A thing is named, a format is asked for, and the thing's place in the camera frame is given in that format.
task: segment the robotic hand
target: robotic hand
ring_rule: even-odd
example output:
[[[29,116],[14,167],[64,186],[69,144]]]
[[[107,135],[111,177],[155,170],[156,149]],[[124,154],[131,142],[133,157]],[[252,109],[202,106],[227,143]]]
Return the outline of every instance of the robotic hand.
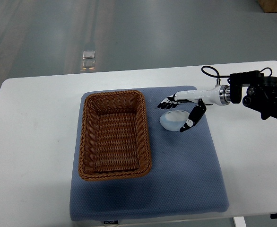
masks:
[[[205,72],[205,68],[212,69],[216,75]],[[264,70],[269,69],[271,74],[264,76]],[[195,126],[206,111],[207,105],[228,105],[230,102],[238,104],[242,99],[242,87],[248,87],[247,95],[242,99],[244,106],[260,112],[261,118],[269,117],[277,119],[277,77],[272,77],[272,69],[264,68],[261,71],[233,73],[230,76],[220,76],[218,71],[211,66],[203,66],[202,72],[216,78],[214,89],[180,91],[164,99],[157,107],[161,109],[175,108],[186,102],[197,103],[188,116],[180,132]],[[228,78],[228,85],[220,85],[220,78]]]
[[[185,124],[180,128],[180,132],[188,130],[195,126],[206,112],[207,105],[228,105],[229,97],[226,90],[229,88],[227,85],[217,85],[212,90],[189,90],[179,91],[172,96],[164,99],[157,107],[161,109],[175,108],[181,103],[197,103],[188,116]]]

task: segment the blue foam pad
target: blue foam pad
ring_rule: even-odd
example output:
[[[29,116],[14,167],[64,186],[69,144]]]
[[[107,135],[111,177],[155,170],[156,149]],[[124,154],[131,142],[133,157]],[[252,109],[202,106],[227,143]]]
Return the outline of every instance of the blue foam pad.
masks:
[[[78,175],[82,97],[70,193],[73,221],[155,218],[170,215],[224,212],[229,203],[206,117],[193,128],[165,130],[157,105],[167,96],[194,87],[139,88],[146,99],[152,169],[144,177],[87,182]],[[176,109],[190,112],[193,103]]]

